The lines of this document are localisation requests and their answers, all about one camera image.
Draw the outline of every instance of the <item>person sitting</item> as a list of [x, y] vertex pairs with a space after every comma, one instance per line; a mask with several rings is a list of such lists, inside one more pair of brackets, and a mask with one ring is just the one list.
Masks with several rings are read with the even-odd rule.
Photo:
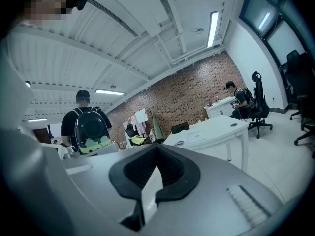
[[244, 91], [237, 88], [233, 81], [228, 81], [226, 83], [226, 89], [229, 91], [229, 93], [232, 93], [235, 96], [235, 101], [231, 104], [234, 108], [234, 111], [230, 117], [238, 120], [247, 118], [248, 112], [244, 109], [240, 109], [241, 107], [245, 107], [248, 104]]

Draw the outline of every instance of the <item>desk leg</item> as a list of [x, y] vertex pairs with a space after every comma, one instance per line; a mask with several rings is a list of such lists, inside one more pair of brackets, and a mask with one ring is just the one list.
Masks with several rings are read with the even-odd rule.
[[231, 161], [232, 160], [231, 143], [226, 144], [226, 150], [227, 150], [227, 160]]
[[243, 134], [241, 135], [241, 143], [242, 143], [242, 171], [247, 171], [247, 163], [248, 163], [248, 131], [247, 129], [243, 130]]

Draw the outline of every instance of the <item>cabinet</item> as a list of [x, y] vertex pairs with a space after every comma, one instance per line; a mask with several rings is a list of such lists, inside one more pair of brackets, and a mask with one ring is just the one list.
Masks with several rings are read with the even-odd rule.
[[235, 97], [228, 97], [218, 103], [213, 104], [211, 107], [204, 107], [207, 111], [208, 118], [211, 119], [220, 115], [230, 116], [233, 112], [231, 102], [234, 100]]

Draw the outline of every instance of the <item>black backpack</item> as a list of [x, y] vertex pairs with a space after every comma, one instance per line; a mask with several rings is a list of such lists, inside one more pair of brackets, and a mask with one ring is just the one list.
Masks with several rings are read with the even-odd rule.
[[244, 95], [244, 97], [245, 97], [245, 99], [246, 99], [246, 101], [247, 101], [247, 104], [250, 105], [251, 108], [254, 108], [254, 107], [255, 107], [255, 99], [254, 99], [254, 97], [252, 96], [252, 93], [251, 93], [251, 91], [249, 91], [248, 88], [245, 88], [244, 90], [238, 88], [238, 89], [236, 89], [235, 93], [236, 93], [237, 91], [240, 91], [240, 92], [243, 93], [243, 95]]

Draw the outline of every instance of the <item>black laptop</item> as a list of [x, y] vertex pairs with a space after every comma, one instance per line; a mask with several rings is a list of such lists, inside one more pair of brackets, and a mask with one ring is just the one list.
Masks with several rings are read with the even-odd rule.
[[182, 130], [189, 130], [189, 125], [187, 122], [184, 122], [184, 123], [181, 123], [179, 125], [172, 127], [171, 130], [172, 130], [172, 134], [177, 134], [181, 132]]

